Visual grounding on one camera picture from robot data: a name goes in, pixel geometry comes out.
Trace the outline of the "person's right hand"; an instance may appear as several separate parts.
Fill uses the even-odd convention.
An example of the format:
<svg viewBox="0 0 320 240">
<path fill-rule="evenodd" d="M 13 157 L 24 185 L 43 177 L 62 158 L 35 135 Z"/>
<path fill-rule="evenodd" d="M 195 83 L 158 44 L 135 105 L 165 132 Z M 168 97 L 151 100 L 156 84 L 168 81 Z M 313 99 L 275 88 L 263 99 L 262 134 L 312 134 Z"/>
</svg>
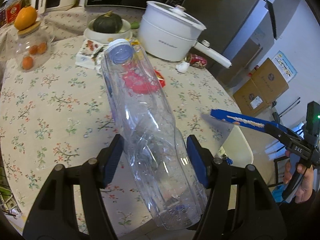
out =
<svg viewBox="0 0 320 240">
<path fill-rule="evenodd" d="M 290 169 L 291 163 L 288 161 L 285 165 L 283 177 L 284 184 L 287 184 L 292 178 Z M 295 203 L 301 204 L 309 200 L 313 193 L 313 167 L 310 166 L 309 168 L 306 168 L 304 165 L 298 164 L 297 171 L 299 174 L 303 175 L 303 180 L 296 191 Z"/>
</svg>

